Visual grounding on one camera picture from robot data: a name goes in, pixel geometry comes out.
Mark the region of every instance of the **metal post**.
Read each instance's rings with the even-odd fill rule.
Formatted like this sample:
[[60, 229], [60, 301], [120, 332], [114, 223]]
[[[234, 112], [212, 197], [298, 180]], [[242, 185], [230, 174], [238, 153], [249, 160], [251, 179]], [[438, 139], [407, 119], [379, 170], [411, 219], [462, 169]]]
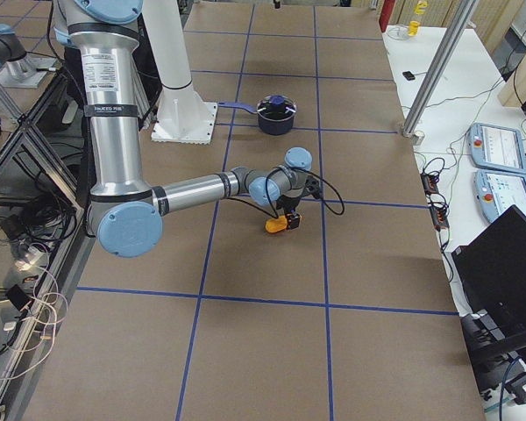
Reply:
[[0, 84], [0, 106], [6, 111], [8, 116], [14, 120], [18, 120], [23, 112], [19, 109], [18, 105], [14, 103], [8, 92]]
[[415, 136], [415, 129], [419, 118], [421, 118], [427, 103], [435, 90], [435, 87], [448, 64], [449, 59], [459, 43], [462, 33], [470, 21], [470, 18], [477, 7], [479, 0], [462, 0], [459, 4], [456, 14], [450, 26], [446, 30], [440, 46], [438, 46], [437, 53], [432, 59], [429, 71], [424, 78], [423, 84], [417, 93], [413, 105], [409, 110], [409, 114], [403, 123], [402, 134], [407, 138], [414, 138], [414, 145], [420, 145], [419, 137]]

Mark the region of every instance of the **white table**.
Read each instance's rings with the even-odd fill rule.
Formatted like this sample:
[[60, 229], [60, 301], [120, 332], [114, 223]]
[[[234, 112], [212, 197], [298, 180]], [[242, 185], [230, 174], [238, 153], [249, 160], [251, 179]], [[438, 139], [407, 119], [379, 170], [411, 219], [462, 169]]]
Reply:
[[[384, 34], [384, 43], [403, 112], [407, 114], [424, 75], [418, 75], [414, 81], [408, 81], [403, 77], [402, 72], [410, 71], [419, 74], [428, 70], [444, 36], [444, 28], [422, 27], [416, 37], [406, 40], [394, 39], [395, 35], [397, 35], [397, 27], [389, 26]], [[480, 92], [491, 89], [499, 81], [501, 76], [477, 34], [473, 29], [467, 29], [429, 104], [456, 96], [476, 96]], [[423, 143], [415, 147], [415, 151], [421, 153], [427, 161], [442, 157], [446, 161], [446, 166], [450, 166], [454, 163], [454, 158], [447, 150], [448, 146], [454, 140], [460, 139], [474, 121], [521, 129], [521, 123], [525, 119], [523, 112], [519, 108], [503, 107], [497, 98], [503, 86], [504, 82], [501, 82], [490, 94], [485, 93], [473, 99], [447, 101], [426, 109], [416, 128], [425, 132], [426, 136]], [[523, 123], [522, 128], [526, 133], [526, 122]], [[458, 153], [462, 146], [463, 140], [454, 144]], [[438, 184], [439, 191], [451, 200], [449, 215], [451, 238], [447, 247], [449, 252], [457, 246], [469, 244], [488, 226], [477, 203], [473, 185], [473, 176], [477, 168], [473, 165], [467, 145], [464, 146], [463, 152], [464, 156], [459, 166], [443, 171]], [[421, 169], [423, 157], [417, 154], [416, 158], [417, 166]], [[440, 169], [440, 163], [435, 162], [429, 167], [429, 170], [435, 169]], [[443, 232], [443, 241], [446, 240], [447, 235], [447, 232]], [[468, 307], [461, 286], [457, 281], [452, 282], [451, 286], [458, 311], [460, 315], [465, 315]], [[489, 407], [493, 403], [495, 400], [484, 406]], [[488, 412], [487, 420], [497, 420], [497, 412], [497, 410]], [[503, 417], [507, 421], [526, 421], [526, 405], [505, 404]]]

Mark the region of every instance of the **pot handle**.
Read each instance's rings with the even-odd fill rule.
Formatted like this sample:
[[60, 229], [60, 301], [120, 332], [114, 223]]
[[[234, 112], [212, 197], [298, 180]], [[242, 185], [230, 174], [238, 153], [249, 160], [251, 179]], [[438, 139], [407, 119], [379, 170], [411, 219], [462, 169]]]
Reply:
[[255, 107], [248, 103], [229, 103], [229, 102], [222, 102], [218, 103], [219, 107], [222, 108], [235, 108], [238, 110], [244, 110], [249, 112], [250, 114], [257, 114], [257, 110], [255, 110]]

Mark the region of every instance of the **yellow liquid bottle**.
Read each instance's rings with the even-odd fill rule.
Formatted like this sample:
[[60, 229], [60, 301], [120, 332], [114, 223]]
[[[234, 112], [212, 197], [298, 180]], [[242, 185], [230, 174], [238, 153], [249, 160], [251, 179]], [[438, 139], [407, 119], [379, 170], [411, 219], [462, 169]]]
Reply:
[[413, 10], [413, 17], [409, 22], [409, 28], [407, 31], [407, 34], [410, 37], [415, 37], [419, 32], [419, 26], [421, 26], [421, 19], [423, 18], [423, 15], [427, 10], [428, 6], [429, 3], [426, 0], [419, 0], [417, 2], [415, 9]]

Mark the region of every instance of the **black computer screen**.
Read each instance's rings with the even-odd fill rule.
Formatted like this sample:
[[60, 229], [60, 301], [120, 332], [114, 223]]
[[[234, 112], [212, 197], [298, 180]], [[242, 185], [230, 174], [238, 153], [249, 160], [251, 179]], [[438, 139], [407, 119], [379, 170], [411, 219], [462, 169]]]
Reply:
[[[452, 258], [473, 311], [481, 309], [505, 336], [526, 329], [526, 217], [512, 206]], [[526, 348], [518, 353], [526, 362]]]

